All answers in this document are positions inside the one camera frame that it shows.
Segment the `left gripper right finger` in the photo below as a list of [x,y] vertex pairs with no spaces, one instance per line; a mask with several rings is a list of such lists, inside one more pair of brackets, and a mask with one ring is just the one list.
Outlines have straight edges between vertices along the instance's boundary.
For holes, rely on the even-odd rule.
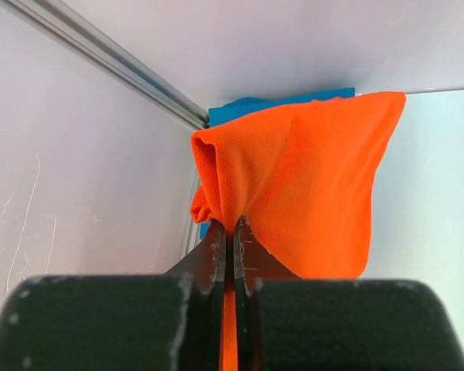
[[464,370],[446,310],[409,280],[302,280],[257,240],[233,237],[241,370]]

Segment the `aluminium corner post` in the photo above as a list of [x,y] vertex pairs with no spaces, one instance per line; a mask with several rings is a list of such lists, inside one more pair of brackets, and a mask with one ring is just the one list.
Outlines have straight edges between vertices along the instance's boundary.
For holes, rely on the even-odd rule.
[[32,24],[76,50],[193,130],[209,127],[208,113],[62,1],[2,1]]

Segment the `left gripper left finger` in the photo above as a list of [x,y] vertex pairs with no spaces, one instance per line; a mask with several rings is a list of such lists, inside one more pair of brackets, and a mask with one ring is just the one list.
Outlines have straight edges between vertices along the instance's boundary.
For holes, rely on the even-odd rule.
[[36,276],[0,314],[0,370],[218,370],[226,234],[164,274]]

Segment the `folded blue t shirt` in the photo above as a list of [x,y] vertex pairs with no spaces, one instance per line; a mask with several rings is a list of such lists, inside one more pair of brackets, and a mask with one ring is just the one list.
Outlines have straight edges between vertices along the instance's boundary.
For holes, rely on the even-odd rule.
[[[264,111],[273,107],[285,106],[288,104],[304,104],[314,100],[324,101],[339,98],[350,98],[355,96],[354,87],[346,87],[336,90],[327,90],[315,93],[304,94],[296,97],[288,97],[280,100],[264,100],[259,98],[245,97],[223,107],[215,107],[209,109],[210,127],[215,128],[221,124],[226,124],[230,121],[237,120],[240,117],[253,114],[254,112]],[[206,143],[199,145],[199,137],[192,136],[191,146],[193,156],[196,163],[196,168],[200,178],[204,181],[206,187],[208,184],[217,183],[219,181],[211,181],[211,173],[216,176],[216,171],[211,169],[215,166],[216,150],[213,146]]]

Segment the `orange t shirt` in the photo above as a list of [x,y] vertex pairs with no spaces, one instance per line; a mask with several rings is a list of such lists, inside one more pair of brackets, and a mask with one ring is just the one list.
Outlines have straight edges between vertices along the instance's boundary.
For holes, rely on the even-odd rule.
[[377,168],[406,104],[402,92],[312,100],[197,131],[200,187],[190,213],[232,234],[246,217],[259,242],[305,279],[365,270]]

